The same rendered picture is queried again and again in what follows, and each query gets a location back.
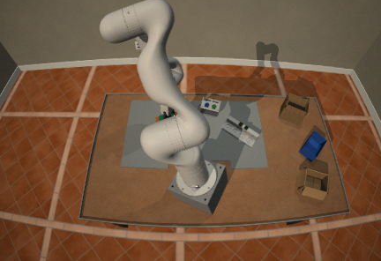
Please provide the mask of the white push-button panel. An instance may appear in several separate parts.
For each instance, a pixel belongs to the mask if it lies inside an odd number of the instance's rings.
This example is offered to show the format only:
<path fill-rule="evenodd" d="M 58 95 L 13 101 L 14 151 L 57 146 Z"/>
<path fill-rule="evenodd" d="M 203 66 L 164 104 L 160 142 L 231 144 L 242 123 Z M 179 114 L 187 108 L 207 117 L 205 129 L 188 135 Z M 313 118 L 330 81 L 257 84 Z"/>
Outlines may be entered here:
<path fill-rule="evenodd" d="M 220 103 L 221 101 L 209 99 L 206 97 L 203 97 L 202 103 L 201 103 L 201 113 L 208 114 L 211 116 L 218 116 L 219 109 L 220 109 Z"/>

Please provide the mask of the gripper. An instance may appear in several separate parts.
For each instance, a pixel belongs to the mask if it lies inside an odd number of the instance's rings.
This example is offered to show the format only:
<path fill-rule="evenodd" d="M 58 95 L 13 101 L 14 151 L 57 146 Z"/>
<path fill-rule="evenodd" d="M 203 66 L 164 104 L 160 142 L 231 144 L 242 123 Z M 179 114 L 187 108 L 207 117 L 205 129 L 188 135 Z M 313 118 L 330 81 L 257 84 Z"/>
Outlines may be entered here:
<path fill-rule="evenodd" d="M 163 119 L 168 118 L 168 117 L 171 117 L 171 115 L 170 115 L 171 112 L 172 112 L 173 114 L 175 114 L 175 111 L 174 111 L 172 108 L 167 107 L 167 106 L 164 106 L 164 105 L 161 105 L 161 113 L 162 113 L 162 114 L 164 113 L 164 115 L 163 115 Z"/>

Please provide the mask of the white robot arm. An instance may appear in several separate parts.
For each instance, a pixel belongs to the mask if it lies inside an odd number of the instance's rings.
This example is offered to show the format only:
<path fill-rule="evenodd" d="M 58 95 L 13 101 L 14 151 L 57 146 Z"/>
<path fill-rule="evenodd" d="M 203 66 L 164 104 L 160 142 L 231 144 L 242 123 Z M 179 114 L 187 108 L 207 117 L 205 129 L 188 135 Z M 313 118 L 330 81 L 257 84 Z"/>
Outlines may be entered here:
<path fill-rule="evenodd" d="M 109 43 L 136 37 L 141 50 L 138 75 L 147 95 L 177 113 L 142 130 L 143 150 L 154 160 L 176 166 L 179 171 L 176 182 L 183 193 L 201 196 L 213 188 L 217 178 L 214 166 L 204 160 L 199 147 L 209 138 L 210 126 L 178 87 L 183 80 L 182 65 L 166 54 L 174 21 L 173 9 L 167 1 L 145 0 L 106 15 L 100 23 L 100 32 Z"/>

